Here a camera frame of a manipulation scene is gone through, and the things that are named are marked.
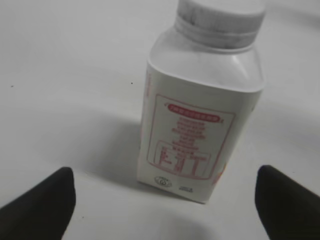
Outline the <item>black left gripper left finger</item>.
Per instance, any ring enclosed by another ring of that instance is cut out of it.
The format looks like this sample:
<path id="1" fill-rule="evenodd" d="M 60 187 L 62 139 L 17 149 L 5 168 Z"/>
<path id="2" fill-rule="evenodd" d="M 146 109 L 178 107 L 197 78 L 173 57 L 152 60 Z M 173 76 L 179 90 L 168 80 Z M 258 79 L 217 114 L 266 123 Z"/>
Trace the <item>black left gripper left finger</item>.
<path id="1" fill-rule="evenodd" d="M 2 240 L 61 240 L 76 206 L 73 170 L 62 167 L 0 208 Z"/>

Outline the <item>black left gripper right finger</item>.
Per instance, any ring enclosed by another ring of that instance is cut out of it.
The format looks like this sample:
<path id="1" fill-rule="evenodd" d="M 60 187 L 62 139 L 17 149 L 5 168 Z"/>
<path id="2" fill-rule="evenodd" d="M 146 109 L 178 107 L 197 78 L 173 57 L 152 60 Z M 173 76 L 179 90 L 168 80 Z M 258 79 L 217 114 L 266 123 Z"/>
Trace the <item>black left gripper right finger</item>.
<path id="1" fill-rule="evenodd" d="M 257 172 L 254 202 L 269 239 L 320 238 L 320 197 L 271 165 Z"/>

